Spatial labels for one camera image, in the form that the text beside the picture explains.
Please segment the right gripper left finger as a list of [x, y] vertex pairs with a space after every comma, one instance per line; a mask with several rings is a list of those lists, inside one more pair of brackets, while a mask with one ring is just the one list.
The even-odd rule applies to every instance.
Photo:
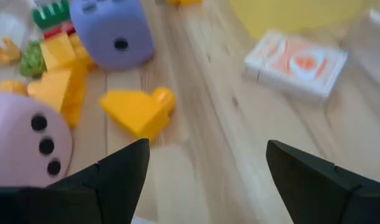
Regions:
[[47, 187], [0, 187], [0, 224], [130, 224], [149, 158], [139, 139]]

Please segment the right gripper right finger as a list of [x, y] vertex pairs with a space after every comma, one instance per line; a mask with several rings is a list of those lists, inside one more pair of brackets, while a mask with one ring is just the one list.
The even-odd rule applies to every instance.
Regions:
[[266, 159], [294, 224], [380, 224], [380, 182], [277, 140]]

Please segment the small orange toy piece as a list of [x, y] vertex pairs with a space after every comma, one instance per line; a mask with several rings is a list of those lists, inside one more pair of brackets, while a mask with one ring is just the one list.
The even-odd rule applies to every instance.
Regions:
[[25, 83], [15, 80], [4, 80], [0, 82], [0, 91], [15, 93], [18, 95], [27, 96], [27, 86]]
[[0, 46], [0, 65], [10, 65], [21, 59], [20, 48], [9, 38], [2, 38], [5, 48]]

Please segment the light green toy block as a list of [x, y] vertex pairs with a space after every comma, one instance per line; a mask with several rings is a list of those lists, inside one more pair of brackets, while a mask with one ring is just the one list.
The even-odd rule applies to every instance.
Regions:
[[21, 57], [19, 73], [24, 77], [39, 78], [45, 71], [46, 65], [40, 48], [40, 42], [29, 42]]

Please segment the lavender foam die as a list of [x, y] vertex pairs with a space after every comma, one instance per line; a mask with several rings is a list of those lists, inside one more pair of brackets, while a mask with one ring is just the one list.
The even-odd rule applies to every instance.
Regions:
[[70, 17], [82, 45], [99, 67], [129, 70], [155, 52], [141, 0], [73, 0]]

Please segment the red toy block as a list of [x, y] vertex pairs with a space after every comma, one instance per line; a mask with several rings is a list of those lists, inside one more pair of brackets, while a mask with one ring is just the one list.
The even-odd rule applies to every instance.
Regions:
[[72, 35], [76, 32], [75, 28], [73, 26], [60, 26], [57, 28], [54, 28], [49, 31], [45, 31], [43, 33], [43, 37], [45, 40], [50, 39], [52, 37], [55, 37], [56, 35], [60, 34], [66, 34], [66, 35]]

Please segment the small yellow toy block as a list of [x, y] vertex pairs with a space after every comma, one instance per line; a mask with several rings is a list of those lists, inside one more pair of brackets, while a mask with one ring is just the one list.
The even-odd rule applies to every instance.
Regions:
[[174, 4], [177, 6], [187, 6], [190, 4], [200, 3], [203, 0], [166, 0], [169, 4]]

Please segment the pink foam die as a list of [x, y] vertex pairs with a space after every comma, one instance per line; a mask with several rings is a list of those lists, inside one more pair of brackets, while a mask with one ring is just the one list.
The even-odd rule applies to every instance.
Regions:
[[59, 181], [72, 151], [70, 128], [53, 108], [0, 92], [0, 186], [46, 187]]

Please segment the orange print card deck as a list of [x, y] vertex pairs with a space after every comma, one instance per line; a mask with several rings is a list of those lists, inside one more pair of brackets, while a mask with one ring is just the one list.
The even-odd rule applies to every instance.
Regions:
[[245, 74], [262, 85], [316, 104], [329, 99], [348, 53], [276, 30], [244, 59]]

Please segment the yellow translucent plastic bin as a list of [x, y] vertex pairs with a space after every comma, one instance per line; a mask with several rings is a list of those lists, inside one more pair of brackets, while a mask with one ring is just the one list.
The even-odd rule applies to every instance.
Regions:
[[260, 38], [275, 29], [298, 32], [348, 21], [366, 0], [230, 0], [250, 36]]

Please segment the dark green toy block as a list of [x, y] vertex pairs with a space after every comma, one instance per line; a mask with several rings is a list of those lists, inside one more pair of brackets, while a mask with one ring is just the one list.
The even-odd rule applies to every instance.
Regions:
[[32, 18], [38, 28], [46, 30], [70, 20], [70, 3], [57, 0], [48, 5], [34, 8]]

